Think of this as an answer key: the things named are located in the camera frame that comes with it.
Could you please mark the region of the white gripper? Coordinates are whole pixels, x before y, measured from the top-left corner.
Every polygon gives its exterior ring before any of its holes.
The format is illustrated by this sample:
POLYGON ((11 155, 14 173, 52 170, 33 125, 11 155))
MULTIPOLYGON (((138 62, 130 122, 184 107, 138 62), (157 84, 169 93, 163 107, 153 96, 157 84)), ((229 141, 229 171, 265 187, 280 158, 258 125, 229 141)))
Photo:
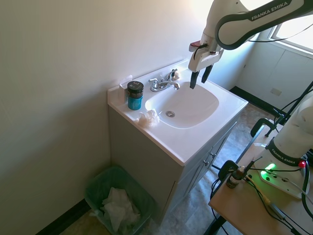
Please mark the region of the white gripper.
POLYGON ((205 69, 201 82, 205 83, 212 70, 212 65, 220 60, 224 49, 218 46, 211 49, 209 46, 189 46, 189 51, 193 52, 188 68, 192 71, 190 88, 194 89, 197 83, 199 71, 205 69))

